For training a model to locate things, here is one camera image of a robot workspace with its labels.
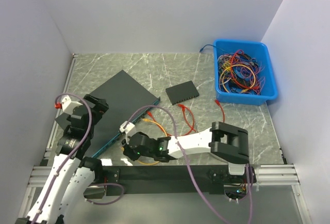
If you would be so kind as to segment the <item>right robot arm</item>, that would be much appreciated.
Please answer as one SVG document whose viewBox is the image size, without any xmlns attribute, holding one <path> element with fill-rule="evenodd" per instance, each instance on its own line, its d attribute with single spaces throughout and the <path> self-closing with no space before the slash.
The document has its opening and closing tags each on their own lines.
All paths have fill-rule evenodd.
<svg viewBox="0 0 330 224">
<path fill-rule="evenodd" d="M 187 136 L 167 136 L 153 139 L 138 132 L 134 124 L 125 121 L 120 126 L 125 134 L 123 154 L 136 161 L 141 156 L 167 163 L 190 154 L 211 153 L 228 163 L 227 177 L 239 182 L 250 163 L 248 131 L 224 122 L 213 122 L 206 130 Z"/>
</svg>

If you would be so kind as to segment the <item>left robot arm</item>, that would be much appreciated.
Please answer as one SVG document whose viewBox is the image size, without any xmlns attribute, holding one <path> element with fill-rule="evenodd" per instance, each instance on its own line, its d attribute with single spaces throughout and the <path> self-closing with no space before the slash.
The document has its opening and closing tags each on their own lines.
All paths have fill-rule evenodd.
<svg viewBox="0 0 330 224">
<path fill-rule="evenodd" d="M 55 98 L 55 108 L 68 114 L 69 125 L 58 142 L 51 171 L 38 199 L 17 223 L 65 223 L 86 188 L 104 176 L 102 162 L 85 153 L 95 125 L 109 108 L 106 100 L 89 94 L 80 98 L 62 93 Z"/>
</svg>

